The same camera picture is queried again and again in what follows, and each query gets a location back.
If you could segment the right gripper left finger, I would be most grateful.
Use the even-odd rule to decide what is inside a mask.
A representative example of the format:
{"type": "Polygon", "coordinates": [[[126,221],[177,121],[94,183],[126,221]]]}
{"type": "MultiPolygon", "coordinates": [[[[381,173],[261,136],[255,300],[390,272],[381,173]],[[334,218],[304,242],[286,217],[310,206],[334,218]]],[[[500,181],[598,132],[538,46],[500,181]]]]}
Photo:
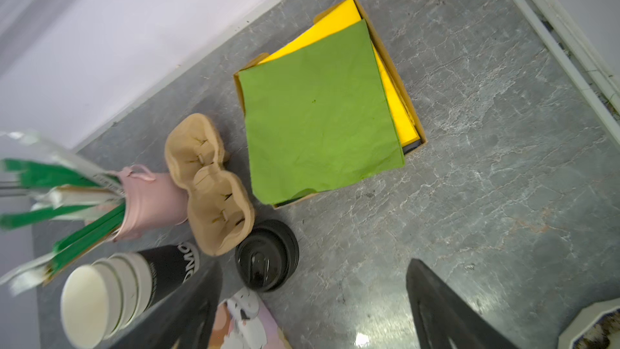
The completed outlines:
{"type": "Polygon", "coordinates": [[[219,305],[223,274],[213,261],[173,292],[113,348],[206,348],[219,305]]]}

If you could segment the cartoon animal paper gift bag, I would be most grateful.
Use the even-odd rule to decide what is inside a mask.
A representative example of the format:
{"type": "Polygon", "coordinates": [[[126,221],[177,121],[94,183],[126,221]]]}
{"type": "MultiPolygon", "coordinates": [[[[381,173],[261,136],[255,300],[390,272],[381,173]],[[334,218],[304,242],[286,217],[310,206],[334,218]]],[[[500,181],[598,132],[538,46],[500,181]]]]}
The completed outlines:
{"type": "Polygon", "coordinates": [[[208,348],[292,347],[259,295],[243,287],[218,305],[208,348]]]}

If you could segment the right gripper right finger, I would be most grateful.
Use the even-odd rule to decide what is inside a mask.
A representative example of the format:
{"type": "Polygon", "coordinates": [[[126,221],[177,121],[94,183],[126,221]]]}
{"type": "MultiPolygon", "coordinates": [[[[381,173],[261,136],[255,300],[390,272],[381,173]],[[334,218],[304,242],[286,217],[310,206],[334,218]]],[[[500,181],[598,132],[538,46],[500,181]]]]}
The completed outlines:
{"type": "Polygon", "coordinates": [[[424,262],[412,259],[406,288],[421,348],[514,348],[424,262]]]}

